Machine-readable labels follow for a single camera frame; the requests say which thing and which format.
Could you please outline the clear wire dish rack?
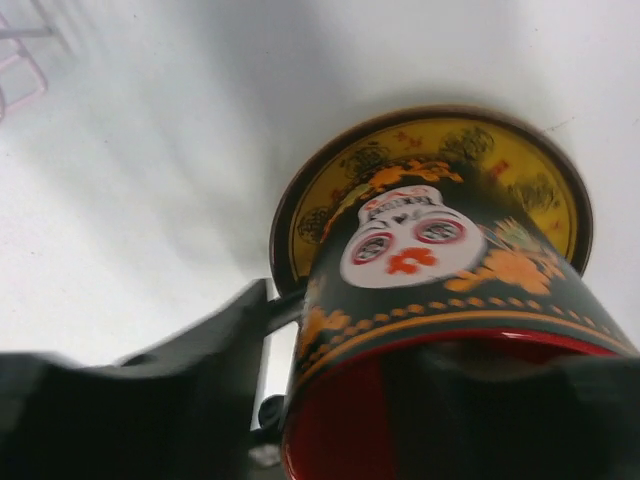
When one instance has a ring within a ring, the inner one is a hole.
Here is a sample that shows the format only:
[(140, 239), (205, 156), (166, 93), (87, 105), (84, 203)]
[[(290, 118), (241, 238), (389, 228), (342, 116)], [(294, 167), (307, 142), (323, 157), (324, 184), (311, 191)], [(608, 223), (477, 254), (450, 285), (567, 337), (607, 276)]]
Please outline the clear wire dish rack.
[(13, 26), (1, 14), (1, 121), (47, 92), (48, 80), (27, 41), (50, 38), (54, 33), (47, 24)]

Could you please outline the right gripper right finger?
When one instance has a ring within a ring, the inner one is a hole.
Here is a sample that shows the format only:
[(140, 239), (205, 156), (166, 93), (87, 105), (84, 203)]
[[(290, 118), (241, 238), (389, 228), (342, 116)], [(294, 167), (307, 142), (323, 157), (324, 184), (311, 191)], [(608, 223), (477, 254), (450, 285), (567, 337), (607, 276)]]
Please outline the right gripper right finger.
[(402, 479), (635, 479), (639, 363), (542, 366), (475, 345), (417, 346), (383, 362)]

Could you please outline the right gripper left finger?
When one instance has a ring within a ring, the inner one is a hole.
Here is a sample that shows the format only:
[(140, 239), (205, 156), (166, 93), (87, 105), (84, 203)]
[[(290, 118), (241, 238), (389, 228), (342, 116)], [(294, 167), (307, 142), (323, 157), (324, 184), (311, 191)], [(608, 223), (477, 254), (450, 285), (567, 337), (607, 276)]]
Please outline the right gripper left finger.
[(267, 321), (256, 281), (118, 366), (1, 357), (5, 479), (244, 479)]

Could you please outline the red black mug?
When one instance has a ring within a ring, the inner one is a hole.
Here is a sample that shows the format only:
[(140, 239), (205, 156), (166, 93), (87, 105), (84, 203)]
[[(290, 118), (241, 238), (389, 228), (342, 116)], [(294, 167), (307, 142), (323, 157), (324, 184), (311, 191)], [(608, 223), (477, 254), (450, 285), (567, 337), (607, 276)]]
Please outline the red black mug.
[(327, 221), (303, 294), (281, 418), (291, 479), (402, 479), (383, 362), (475, 345), (542, 366), (637, 349), (507, 192), (468, 167), (370, 173)]

